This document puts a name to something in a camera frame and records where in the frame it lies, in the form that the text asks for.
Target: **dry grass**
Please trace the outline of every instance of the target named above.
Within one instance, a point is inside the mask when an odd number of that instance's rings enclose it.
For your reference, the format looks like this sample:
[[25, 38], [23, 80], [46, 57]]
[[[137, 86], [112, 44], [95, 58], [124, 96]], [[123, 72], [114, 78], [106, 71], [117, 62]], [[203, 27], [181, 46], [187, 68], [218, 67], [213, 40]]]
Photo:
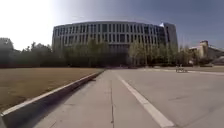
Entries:
[[0, 69], [0, 111], [66, 85], [101, 69]]

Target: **road surface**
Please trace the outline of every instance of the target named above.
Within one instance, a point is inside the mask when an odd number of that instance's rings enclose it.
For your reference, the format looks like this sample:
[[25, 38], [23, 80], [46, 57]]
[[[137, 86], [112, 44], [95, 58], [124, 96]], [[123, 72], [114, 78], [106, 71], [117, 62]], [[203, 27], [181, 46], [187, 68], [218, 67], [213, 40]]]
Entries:
[[24, 128], [221, 128], [224, 76], [108, 70]]

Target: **sidewalk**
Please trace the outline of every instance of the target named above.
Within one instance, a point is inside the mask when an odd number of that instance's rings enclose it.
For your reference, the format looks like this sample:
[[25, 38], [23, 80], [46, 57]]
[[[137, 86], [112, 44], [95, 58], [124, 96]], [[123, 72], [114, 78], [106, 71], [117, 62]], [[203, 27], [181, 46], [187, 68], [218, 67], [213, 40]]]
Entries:
[[159, 128], [128, 89], [106, 71], [74, 93], [34, 128]]

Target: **curved building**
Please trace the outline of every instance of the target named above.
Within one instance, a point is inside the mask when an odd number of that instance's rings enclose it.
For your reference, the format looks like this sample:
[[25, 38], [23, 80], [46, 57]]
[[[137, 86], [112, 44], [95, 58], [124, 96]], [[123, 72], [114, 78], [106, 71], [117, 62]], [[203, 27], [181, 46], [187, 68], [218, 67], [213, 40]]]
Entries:
[[97, 21], [55, 26], [53, 47], [87, 44], [89, 39], [109, 44], [111, 52], [126, 52], [129, 44], [138, 41], [152, 45], [177, 45], [176, 28], [173, 24], [152, 25], [136, 22]]

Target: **sky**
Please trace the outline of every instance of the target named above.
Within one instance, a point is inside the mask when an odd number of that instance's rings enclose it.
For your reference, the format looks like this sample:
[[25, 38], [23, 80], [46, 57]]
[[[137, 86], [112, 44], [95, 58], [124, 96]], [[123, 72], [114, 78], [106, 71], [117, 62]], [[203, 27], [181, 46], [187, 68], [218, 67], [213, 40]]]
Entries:
[[176, 25], [178, 43], [201, 40], [224, 48], [223, 0], [0, 0], [0, 37], [22, 50], [51, 44], [53, 27], [83, 21], [134, 21]]

